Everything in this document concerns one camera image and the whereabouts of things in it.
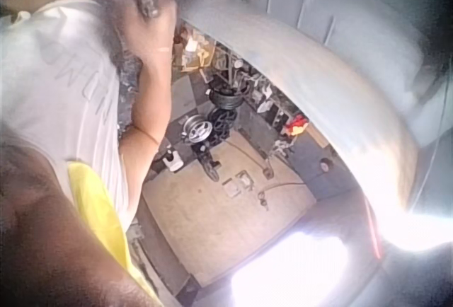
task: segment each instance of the white tank top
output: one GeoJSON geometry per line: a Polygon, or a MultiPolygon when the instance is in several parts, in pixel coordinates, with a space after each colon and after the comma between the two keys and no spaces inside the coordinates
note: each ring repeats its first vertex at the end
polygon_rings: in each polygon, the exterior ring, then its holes
{"type": "Polygon", "coordinates": [[[0,25],[1,125],[41,152],[73,202],[68,161],[101,177],[120,218],[128,205],[117,142],[119,81],[101,8],[60,0],[0,25]]]}

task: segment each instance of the wooden floor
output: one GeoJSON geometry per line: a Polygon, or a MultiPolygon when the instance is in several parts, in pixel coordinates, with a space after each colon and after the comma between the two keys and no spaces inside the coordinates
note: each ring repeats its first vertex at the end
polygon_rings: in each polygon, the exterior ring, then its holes
{"type": "MultiPolygon", "coordinates": [[[[260,164],[264,160],[237,132],[229,141],[260,164]]],[[[295,223],[315,199],[304,186],[286,186],[266,192],[269,211],[257,194],[276,183],[301,182],[283,162],[272,159],[275,177],[266,180],[262,168],[228,144],[212,150],[222,167],[220,181],[212,182],[196,161],[173,174],[164,171],[144,186],[144,198],[173,251],[201,286],[219,279],[275,240],[295,223]],[[222,183],[246,170],[254,181],[231,198],[222,183]]]]}

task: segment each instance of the yellow cloth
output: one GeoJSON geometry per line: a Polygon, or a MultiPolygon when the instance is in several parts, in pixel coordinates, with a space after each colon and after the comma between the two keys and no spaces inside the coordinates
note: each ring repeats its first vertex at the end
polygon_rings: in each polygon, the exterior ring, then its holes
{"type": "Polygon", "coordinates": [[[143,274],[132,264],[126,234],[101,178],[90,166],[80,162],[70,162],[68,172],[74,203],[80,217],[105,249],[161,306],[159,298],[143,274]]]}

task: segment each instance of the hand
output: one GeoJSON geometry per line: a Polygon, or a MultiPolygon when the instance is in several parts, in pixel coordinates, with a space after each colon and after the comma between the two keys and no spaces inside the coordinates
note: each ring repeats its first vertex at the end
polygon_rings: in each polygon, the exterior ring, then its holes
{"type": "Polygon", "coordinates": [[[126,2],[122,12],[122,33],[129,50],[145,65],[171,61],[176,26],[174,0],[158,0],[159,16],[145,20],[133,1],[126,2]]]}

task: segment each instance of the person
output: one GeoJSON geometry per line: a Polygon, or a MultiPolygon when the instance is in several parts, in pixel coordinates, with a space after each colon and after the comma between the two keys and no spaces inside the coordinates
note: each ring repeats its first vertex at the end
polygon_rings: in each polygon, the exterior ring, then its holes
{"type": "Polygon", "coordinates": [[[171,114],[174,0],[116,23],[143,62],[132,126],[117,141],[119,81],[103,7],[0,0],[1,296],[9,306],[160,306],[124,231],[171,114]]]}

